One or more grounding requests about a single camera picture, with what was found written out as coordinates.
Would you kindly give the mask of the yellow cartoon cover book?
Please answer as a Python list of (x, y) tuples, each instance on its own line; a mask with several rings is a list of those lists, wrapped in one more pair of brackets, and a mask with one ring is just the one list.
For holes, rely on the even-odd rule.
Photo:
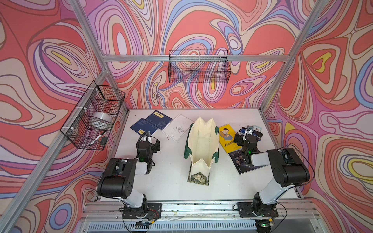
[(236, 132), (229, 124), (219, 128), (219, 135), (220, 144), (227, 154), (241, 149), (241, 146), (238, 146), (237, 143), (234, 142)]

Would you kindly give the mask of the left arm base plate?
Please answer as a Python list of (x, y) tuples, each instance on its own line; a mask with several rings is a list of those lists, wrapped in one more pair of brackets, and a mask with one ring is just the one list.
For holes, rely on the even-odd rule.
[(143, 204), (140, 208), (124, 206), (119, 208), (123, 219), (148, 219), (157, 220), (161, 218), (162, 203)]

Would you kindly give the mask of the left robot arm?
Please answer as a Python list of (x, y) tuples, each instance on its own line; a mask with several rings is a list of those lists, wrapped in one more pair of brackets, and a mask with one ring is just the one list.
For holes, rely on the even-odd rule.
[(160, 141), (155, 137), (141, 136), (136, 149), (136, 158), (109, 160), (96, 187), (99, 196), (116, 199), (130, 208), (146, 207), (146, 195), (134, 189), (135, 176), (150, 174), (155, 166), (153, 154), (161, 151)]

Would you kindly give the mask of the dark portrait cover book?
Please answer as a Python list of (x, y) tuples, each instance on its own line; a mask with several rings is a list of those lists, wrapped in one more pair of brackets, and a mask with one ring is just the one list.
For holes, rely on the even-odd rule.
[(243, 150), (236, 150), (228, 153), (228, 155), (239, 175), (262, 168), (262, 166), (249, 164), (249, 161), (244, 157)]

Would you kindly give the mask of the white hardcover book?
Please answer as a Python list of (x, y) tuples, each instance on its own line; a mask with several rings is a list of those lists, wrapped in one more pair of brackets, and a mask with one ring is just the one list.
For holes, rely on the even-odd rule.
[(193, 121), (186, 116), (179, 114), (174, 118), (162, 132), (170, 139), (178, 141), (184, 133), (189, 131), (190, 125)]

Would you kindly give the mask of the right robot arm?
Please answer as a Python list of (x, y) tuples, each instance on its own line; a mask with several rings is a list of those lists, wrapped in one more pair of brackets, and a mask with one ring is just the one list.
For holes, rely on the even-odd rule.
[(259, 211), (272, 208), (289, 189), (301, 186), (310, 180), (309, 170), (294, 149), (257, 150), (258, 137), (253, 134), (236, 133), (234, 142), (241, 146), (243, 160), (251, 167), (271, 167), (273, 178), (264, 189), (254, 196), (252, 208)]

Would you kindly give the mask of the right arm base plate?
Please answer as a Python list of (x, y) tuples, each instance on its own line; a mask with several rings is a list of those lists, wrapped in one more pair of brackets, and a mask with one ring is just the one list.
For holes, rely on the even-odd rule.
[(276, 218), (279, 216), (276, 205), (265, 205), (252, 202), (238, 202), (238, 212), (241, 218)]

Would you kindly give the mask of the cream canvas tote bag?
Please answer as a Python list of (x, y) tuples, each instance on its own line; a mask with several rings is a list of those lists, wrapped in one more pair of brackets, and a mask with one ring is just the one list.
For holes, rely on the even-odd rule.
[(190, 125), (184, 150), (184, 158), (191, 161), (188, 182), (209, 185), (212, 165), (219, 161), (219, 144), (219, 127), (213, 118), (199, 117)]

